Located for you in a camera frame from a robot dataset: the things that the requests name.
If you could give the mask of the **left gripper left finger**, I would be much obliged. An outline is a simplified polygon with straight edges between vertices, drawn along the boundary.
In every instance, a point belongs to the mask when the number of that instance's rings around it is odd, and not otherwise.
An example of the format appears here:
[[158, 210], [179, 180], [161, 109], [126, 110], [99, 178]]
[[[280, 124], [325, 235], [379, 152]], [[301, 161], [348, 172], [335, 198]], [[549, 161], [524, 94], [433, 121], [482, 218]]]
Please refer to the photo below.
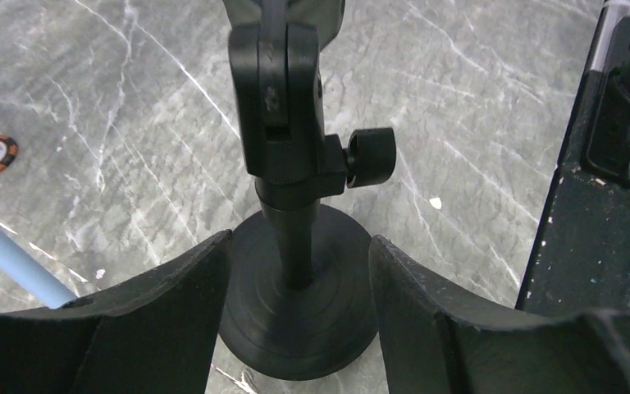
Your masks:
[[0, 393], [202, 393], [232, 233], [59, 309], [0, 313]]

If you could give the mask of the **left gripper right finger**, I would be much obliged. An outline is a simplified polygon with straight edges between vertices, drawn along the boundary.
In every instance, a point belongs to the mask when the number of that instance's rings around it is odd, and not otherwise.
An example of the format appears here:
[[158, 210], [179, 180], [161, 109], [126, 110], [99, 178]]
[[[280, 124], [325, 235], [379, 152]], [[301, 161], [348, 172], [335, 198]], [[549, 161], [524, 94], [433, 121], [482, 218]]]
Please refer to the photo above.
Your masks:
[[392, 393], [630, 393], [630, 311], [511, 309], [384, 236], [372, 239], [369, 272]]

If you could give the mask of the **black microphone desk stand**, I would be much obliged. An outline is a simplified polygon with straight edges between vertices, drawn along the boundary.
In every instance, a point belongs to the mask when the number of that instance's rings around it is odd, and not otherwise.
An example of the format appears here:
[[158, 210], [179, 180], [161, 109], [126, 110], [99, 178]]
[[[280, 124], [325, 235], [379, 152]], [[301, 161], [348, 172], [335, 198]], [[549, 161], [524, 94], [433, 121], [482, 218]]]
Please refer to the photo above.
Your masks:
[[261, 205], [233, 233], [220, 337], [268, 377], [308, 381], [356, 360], [377, 334], [369, 233], [323, 203], [387, 181], [394, 131], [325, 132], [321, 51], [342, 1], [227, 1], [228, 54], [244, 151]]

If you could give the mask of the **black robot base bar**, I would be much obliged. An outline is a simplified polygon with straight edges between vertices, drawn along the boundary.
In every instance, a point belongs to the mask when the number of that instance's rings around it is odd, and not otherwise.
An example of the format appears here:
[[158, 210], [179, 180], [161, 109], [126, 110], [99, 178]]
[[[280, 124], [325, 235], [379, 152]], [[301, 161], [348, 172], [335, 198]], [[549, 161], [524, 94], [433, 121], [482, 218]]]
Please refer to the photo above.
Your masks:
[[630, 59], [630, 1], [601, 6], [515, 307], [630, 309], [630, 101], [609, 92]]

